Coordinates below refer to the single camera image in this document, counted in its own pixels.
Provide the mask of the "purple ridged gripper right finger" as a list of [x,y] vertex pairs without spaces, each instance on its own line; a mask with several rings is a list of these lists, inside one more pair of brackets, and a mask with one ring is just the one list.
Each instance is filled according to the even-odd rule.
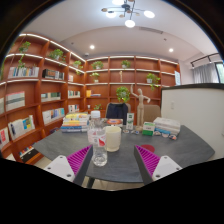
[[134,146],[134,156],[145,185],[181,170],[169,156],[159,157],[138,145]]

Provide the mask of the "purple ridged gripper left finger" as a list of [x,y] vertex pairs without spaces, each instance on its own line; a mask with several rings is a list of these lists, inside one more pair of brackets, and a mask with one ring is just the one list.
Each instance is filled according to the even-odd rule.
[[44,170],[81,186],[93,155],[93,146],[89,145],[69,156],[59,155]]

